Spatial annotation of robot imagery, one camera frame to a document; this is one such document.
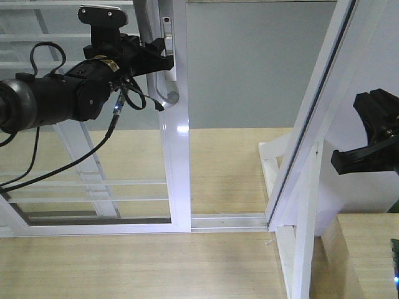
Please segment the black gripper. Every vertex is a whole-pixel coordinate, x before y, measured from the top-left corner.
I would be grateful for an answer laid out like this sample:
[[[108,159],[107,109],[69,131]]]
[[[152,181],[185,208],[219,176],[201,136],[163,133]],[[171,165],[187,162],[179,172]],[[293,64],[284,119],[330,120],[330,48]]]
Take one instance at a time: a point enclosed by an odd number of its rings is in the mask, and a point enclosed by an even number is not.
[[[82,74],[84,80],[112,82],[131,75],[146,75],[174,67],[172,56],[163,56],[165,42],[157,38],[151,43],[140,44],[140,38],[120,34],[120,50],[111,45],[94,48],[90,44],[84,48],[85,61]]]
[[[367,146],[332,153],[331,164],[339,175],[365,172],[398,172],[398,97],[379,88],[359,93],[353,104],[367,135]]]

